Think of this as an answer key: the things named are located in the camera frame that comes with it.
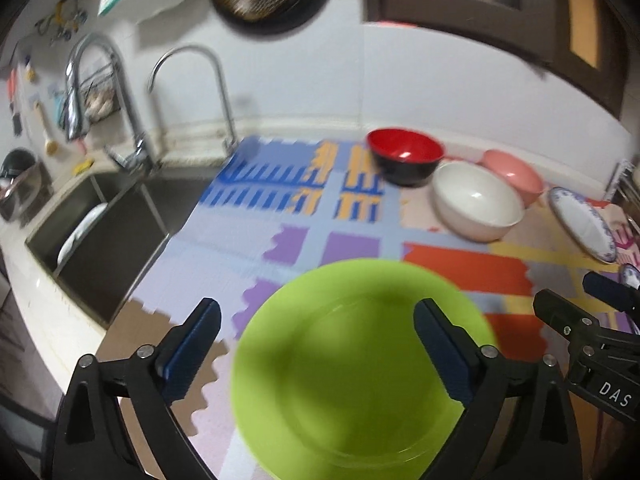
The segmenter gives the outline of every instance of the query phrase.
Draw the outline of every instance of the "white plate with blue floral rim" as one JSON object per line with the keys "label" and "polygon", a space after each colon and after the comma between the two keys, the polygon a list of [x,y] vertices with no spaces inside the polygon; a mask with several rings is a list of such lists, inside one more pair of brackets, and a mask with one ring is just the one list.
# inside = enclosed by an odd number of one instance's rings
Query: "white plate with blue floral rim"
{"label": "white plate with blue floral rim", "polygon": [[616,241],[604,218],[583,196],[554,187],[546,196],[551,211],[584,251],[606,264],[618,257]]}
{"label": "white plate with blue floral rim", "polygon": [[618,270],[618,275],[620,277],[620,283],[623,283],[623,285],[640,288],[640,270],[636,269],[633,265],[621,265]]}

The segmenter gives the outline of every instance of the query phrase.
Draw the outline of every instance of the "sink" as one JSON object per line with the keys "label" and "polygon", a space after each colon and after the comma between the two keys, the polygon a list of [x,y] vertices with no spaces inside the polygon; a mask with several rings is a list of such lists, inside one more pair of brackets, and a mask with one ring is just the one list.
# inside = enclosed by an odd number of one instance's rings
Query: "sink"
{"label": "sink", "polygon": [[[26,244],[58,285],[105,328],[186,223],[220,168],[164,168],[145,178],[95,173],[61,201]],[[63,243],[96,205],[109,205],[58,265]]]}

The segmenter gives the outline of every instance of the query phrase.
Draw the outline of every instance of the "gooseneck faucet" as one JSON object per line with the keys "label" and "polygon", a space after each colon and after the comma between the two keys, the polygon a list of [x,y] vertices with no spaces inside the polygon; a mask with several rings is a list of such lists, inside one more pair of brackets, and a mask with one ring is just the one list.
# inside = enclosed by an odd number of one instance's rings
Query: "gooseneck faucet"
{"label": "gooseneck faucet", "polygon": [[82,38],[71,50],[69,61],[66,65],[66,101],[65,101],[65,128],[66,138],[69,142],[82,139],[89,132],[89,121],[84,114],[84,99],[80,91],[80,61],[87,47],[98,46],[108,57],[113,70],[116,94],[120,106],[123,108],[129,124],[131,135],[135,144],[135,152],[129,156],[121,156],[109,146],[104,151],[121,169],[133,172],[144,169],[147,173],[155,167],[148,147],[145,134],[140,127],[140,118],[131,99],[131,92],[127,85],[127,79],[122,65],[122,58],[109,38],[96,32],[91,32]]}
{"label": "gooseneck faucet", "polygon": [[174,54],[178,54],[179,52],[197,52],[205,56],[207,59],[209,59],[209,61],[213,65],[213,68],[216,71],[216,79],[218,81],[218,92],[220,93],[220,101],[222,102],[222,113],[225,116],[226,129],[228,130],[228,138],[226,138],[223,143],[226,150],[226,154],[228,156],[233,155],[236,149],[238,148],[238,142],[239,142],[238,134],[236,134],[236,128],[234,126],[234,118],[233,118],[233,115],[231,114],[231,106],[229,105],[229,96],[226,90],[225,76],[222,72],[222,63],[220,63],[220,58],[218,58],[215,52],[213,52],[212,50],[208,49],[205,46],[201,46],[197,44],[188,44],[188,45],[172,48],[167,53],[165,53],[164,56],[162,56],[156,63],[156,66],[154,67],[154,69],[151,72],[151,75],[149,76],[149,81],[146,86],[146,90],[151,94],[151,92],[154,90],[156,76],[158,75],[158,71],[160,70],[160,67],[164,65],[164,62],[167,59],[169,59]]}

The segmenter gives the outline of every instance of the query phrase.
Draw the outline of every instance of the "window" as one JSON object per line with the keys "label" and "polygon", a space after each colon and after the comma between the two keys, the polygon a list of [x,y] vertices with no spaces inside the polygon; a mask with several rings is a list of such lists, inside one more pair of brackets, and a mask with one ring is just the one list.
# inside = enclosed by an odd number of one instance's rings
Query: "window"
{"label": "window", "polygon": [[604,0],[367,0],[367,9],[373,21],[453,32],[542,64],[620,114],[626,43]]}

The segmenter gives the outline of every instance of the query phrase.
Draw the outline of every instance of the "metal bolt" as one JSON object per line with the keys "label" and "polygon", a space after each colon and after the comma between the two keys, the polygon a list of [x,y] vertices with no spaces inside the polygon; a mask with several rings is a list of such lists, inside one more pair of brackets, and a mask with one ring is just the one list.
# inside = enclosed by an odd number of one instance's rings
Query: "metal bolt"
{"label": "metal bolt", "polygon": [[482,352],[482,355],[484,357],[488,357],[489,359],[494,359],[498,357],[498,349],[495,346],[484,345],[482,346],[480,351]]}
{"label": "metal bolt", "polygon": [[153,345],[142,345],[136,350],[136,354],[140,359],[146,359],[154,354],[154,350],[155,348]]}
{"label": "metal bolt", "polygon": [[544,354],[542,356],[542,362],[547,365],[547,366],[556,366],[558,364],[558,360],[555,358],[555,356],[551,355],[551,354]]}
{"label": "metal bolt", "polygon": [[87,368],[88,365],[94,362],[94,356],[91,354],[85,354],[78,359],[78,366],[81,368]]}

